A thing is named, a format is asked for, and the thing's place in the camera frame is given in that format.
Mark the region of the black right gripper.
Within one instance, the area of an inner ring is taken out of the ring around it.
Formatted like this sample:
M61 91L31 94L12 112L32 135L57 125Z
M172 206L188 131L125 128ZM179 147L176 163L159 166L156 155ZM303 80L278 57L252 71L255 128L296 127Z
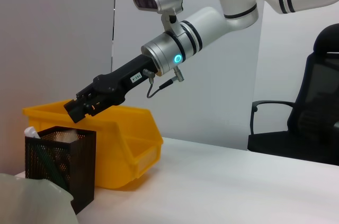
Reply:
M148 79L142 74L145 69L158 72L151 58L139 55L109 74L96 76L91 84L76 94L76 100L70 100L64 108L72 121L78 123L87 114L98 114L111 106L120 105L131 89Z

